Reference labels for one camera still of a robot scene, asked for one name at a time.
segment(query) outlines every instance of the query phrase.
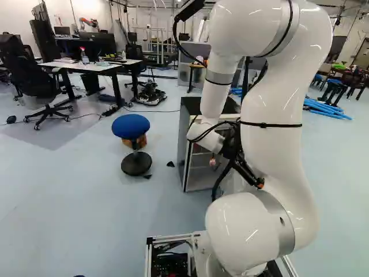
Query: black strap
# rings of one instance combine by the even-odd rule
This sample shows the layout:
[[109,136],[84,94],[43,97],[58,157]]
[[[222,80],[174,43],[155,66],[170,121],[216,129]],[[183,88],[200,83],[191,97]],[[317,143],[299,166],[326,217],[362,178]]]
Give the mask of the black strap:
[[230,82],[229,84],[221,84],[221,83],[217,83],[217,82],[210,81],[210,80],[208,80],[208,79],[206,79],[206,78],[205,78],[205,80],[206,80],[206,81],[208,81],[209,83],[214,84],[214,85],[231,85],[231,84],[232,84],[232,82]]
[[261,123],[252,123],[252,122],[245,122],[245,121],[239,121],[241,124],[244,125],[250,125],[250,126],[256,126],[263,129],[266,128],[299,128],[302,127],[302,124],[267,124],[265,122]]

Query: white desk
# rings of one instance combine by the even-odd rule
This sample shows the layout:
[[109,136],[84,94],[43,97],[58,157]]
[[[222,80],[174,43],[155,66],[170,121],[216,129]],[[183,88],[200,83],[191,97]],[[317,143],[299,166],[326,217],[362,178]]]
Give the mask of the white desk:
[[103,72],[107,71],[113,68],[119,68],[123,66],[121,65],[109,65],[109,66],[100,66],[100,65],[94,65],[92,63],[89,63],[88,65],[83,65],[79,62],[76,63],[66,63],[66,62],[46,62],[46,63],[40,63],[39,66],[47,66],[50,68],[67,68],[72,70],[80,70],[85,72]]
[[[83,65],[81,63],[46,62],[46,63],[40,63],[39,66],[47,67],[47,68],[64,68],[69,71],[77,72],[77,73],[95,73],[98,75],[110,76],[112,83],[113,83],[116,105],[118,106],[118,108],[121,108],[123,106],[123,99],[122,99],[121,91],[119,90],[118,79],[116,77],[117,72],[122,67],[129,68],[129,70],[131,71],[131,75],[132,75],[134,99],[136,99],[138,95],[137,76],[140,73],[139,65],[141,62],[142,62],[141,60],[137,60],[137,59],[128,59],[126,62],[122,62],[120,64],[110,64],[108,66],[95,65],[93,63],[90,63],[88,65]],[[74,100],[76,97],[74,96],[67,70],[62,70],[61,75],[63,77],[63,81],[67,88],[69,99]]]

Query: chair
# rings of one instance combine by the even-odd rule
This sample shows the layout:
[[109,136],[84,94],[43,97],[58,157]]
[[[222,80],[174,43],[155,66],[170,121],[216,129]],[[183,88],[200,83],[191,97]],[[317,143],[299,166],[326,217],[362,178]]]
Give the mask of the chair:
[[342,82],[350,87],[347,93],[347,99],[349,99],[353,95],[355,89],[357,88],[362,89],[364,87],[364,78],[365,78],[364,74],[359,74],[356,72],[350,75],[348,74],[343,75]]
[[315,85],[315,83],[318,85],[321,84],[321,82],[324,81],[324,77],[319,75],[319,74],[315,74],[314,79],[312,80],[310,85]]
[[23,44],[23,49],[28,54],[28,57],[32,61],[34,61],[35,60],[35,55],[33,54],[32,48],[29,45],[27,45],[27,44]]
[[73,106],[50,106],[55,97],[61,93],[58,78],[60,68],[53,69],[52,76],[50,76],[32,60],[32,57],[25,52],[17,37],[13,35],[0,35],[0,58],[11,73],[12,84],[22,96],[21,103],[31,110],[45,107],[42,111],[26,115],[24,122],[29,122],[30,118],[41,115],[34,127],[35,130],[40,130],[40,124],[48,116],[58,115],[64,118],[65,121],[70,121],[69,115],[62,114],[59,111],[73,111]]
[[328,84],[328,86],[327,86],[327,89],[325,90],[323,96],[318,97],[319,101],[327,102],[327,104],[330,104],[330,102],[332,101],[332,98],[335,94],[340,94],[342,91],[344,93],[347,90],[347,86],[344,85],[340,80],[327,79],[327,84]]
[[152,165],[152,159],[149,154],[137,151],[140,140],[142,140],[142,137],[149,129],[150,122],[138,114],[122,115],[111,126],[113,134],[122,140],[129,140],[134,150],[133,153],[123,159],[121,164],[122,171],[127,175],[140,176],[147,172]]
[[[127,44],[126,45],[126,55],[127,55],[128,59],[139,59],[139,60],[144,61],[144,62],[140,63],[140,73],[143,73],[148,69],[147,64],[145,62],[144,53],[142,52],[142,46],[141,45],[137,45],[137,44],[129,45],[129,44]],[[153,68],[149,68],[149,69],[151,70],[151,75],[154,78],[154,73],[152,71]],[[142,87],[144,87],[145,84],[146,84],[146,82],[138,81],[138,85],[140,85]],[[133,85],[133,83],[126,83],[125,87],[127,88],[129,85]]]

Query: desk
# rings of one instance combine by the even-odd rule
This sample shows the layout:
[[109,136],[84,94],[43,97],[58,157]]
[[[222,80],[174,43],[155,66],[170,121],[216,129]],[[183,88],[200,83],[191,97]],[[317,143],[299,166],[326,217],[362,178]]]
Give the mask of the desk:
[[[65,63],[65,62],[47,62],[47,63],[40,63],[39,66],[49,67],[49,68],[64,68],[76,73],[95,73],[98,75],[105,75],[110,76],[113,82],[113,89],[115,95],[115,101],[118,108],[123,106],[123,99],[121,95],[121,91],[119,90],[118,79],[116,75],[118,74],[119,69],[122,67],[129,68],[132,75],[132,83],[133,83],[133,94],[136,98],[138,95],[138,66],[142,61],[136,59],[128,59],[125,63],[120,62],[121,64],[111,64],[109,66],[99,66],[94,65],[92,63],[88,65],[82,65],[80,63]],[[70,100],[74,100],[76,97],[74,96],[70,80],[68,78],[67,70],[62,71],[63,81],[65,82],[68,97]]]
[[[111,76],[116,105],[118,106],[118,108],[121,108],[123,106],[123,99],[119,90],[118,79],[116,77],[116,71],[118,68],[122,67],[122,65],[98,66],[94,64],[82,65],[80,63],[46,62],[40,63],[39,66],[47,68],[69,69],[70,71],[76,73],[95,73],[98,75]],[[73,93],[67,70],[62,70],[61,74],[67,89],[69,100],[74,100],[76,97]]]
[[205,68],[203,65],[196,65],[194,63],[189,64],[190,67],[190,82],[189,82],[189,89],[187,90],[187,93],[190,93],[193,89],[192,86],[192,76],[195,68]]

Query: black desk leg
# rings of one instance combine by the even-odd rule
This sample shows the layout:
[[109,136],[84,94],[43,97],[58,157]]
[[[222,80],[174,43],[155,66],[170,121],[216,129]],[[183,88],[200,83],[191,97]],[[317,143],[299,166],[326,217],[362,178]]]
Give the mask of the black desk leg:
[[337,97],[336,101],[334,101],[334,103],[332,104],[333,107],[337,107],[339,101],[341,100],[342,96],[344,96],[344,94],[346,93],[347,89],[343,88],[340,92],[340,95]]
[[121,91],[119,90],[119,83],[118,83],[118,78],[116,77],[116,72],[111,75],[111,80],[113,82],[113,89],[114,89],[116,105],[118,106],[118,108],[121,108],[123,107],[123,99],[122,99]]
[[74,100],[76,96],[74,95],[73,88],[71,87],[71,83],[68,77],[68,71],[66,69],[62,69],[61,75],[63,77],[63,82],[65,84],[65,87],[67,89],[69,100]]
[[192,75],[193,75],[194,69],[190,67],[190,84],[189,84],[189,90],[187,93],[190,93],[192,91]]
[[347,94],[347,99],[350,98],[351,95],[353,95],[353,92],[355,91],[355,88],[354,87],[351,87],[350,90],[348,91],[348,94]]
[[332,91],[332,89],[333,89],[333,84],[332,83],[329,83],[327,89],[323,93],[323,96],[322,97],[318,97],[317,99],[319,101],[324,101],[324,102],[327,101],[327,96],[328,96],[329,92]]
[[138,98],[138,65],[132,66],[131,76],[132,76],[132,89],[133,89],[133,101]]
[[74,95],[74,92],[73,92],[73,88],[71,86],[71,83],[70,83],[70,80],[69,80],[69,77],[68,77],[68,71],[66,69],[62,69],[61,70],[61,75],[62,75],[62,78],[63,78],[63,82],[64,82],[64,85],[65,85],[65,88],[67,90],[67,94],[68,94],[68,99],[66,100],[63,100],[57,104],[55,104],[54,106],[55,107],[62,107],[70,102],[73,102],[79,98],[82,98],[82,95]]
[[359,101],[360,97],[362,96],[362,94],[363,94],[363,92],[364,92],[364,90],[365,90],[365,87],[366,87],[366,86],[363,86],[363,87],[362,87],[362,89],[360,90],[359,94],[357,95],[357,97],[356,97],[356,100],[357,100],[357,101]]
[[330,105],[332,103],[333,97],[335,96],[335,94],[336,94],[336,92],[337,92],[338,89],[339,88],[334,88],[332,90],[332,93],[330,94],[328,100],[325,102],[327,105]]

